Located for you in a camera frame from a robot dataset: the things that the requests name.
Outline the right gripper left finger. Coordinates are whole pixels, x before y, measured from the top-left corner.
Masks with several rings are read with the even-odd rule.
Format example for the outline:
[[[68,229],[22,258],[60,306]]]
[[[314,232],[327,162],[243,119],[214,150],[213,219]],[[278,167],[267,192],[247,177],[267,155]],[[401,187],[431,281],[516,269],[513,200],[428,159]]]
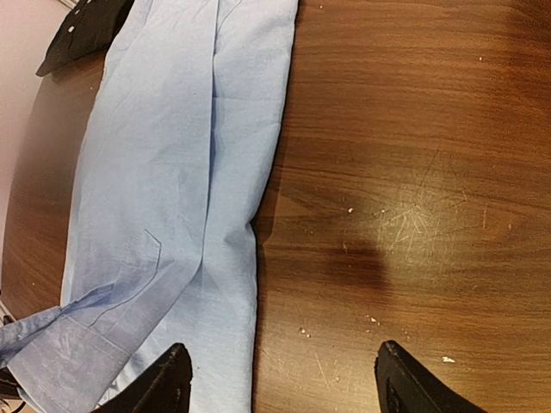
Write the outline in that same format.
[[[175,343],[135,381],[101,406],[102,413],[189,412],[192,363],[188,350]]]

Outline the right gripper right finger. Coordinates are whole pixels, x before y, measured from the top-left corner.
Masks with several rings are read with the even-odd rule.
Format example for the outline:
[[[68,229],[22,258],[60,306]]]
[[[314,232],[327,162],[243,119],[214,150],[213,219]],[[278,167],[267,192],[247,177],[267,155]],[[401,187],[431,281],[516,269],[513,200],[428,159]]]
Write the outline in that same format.
[[[447,387],[393,340],[383,342],[378,350],[375,382],[382,412],[484,412]]]

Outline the light blue long sleeve shirt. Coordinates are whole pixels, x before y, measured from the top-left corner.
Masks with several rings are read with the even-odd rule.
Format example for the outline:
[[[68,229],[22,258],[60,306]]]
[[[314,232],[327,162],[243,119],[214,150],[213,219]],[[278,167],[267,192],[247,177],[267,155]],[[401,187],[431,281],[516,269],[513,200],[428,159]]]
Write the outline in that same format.
[[[295,1],[137,1],[77,162],[59,306],[1,330],[40,412],[90,412],[180,342],[190,410],[251,410],[251,221],[280,134]]]

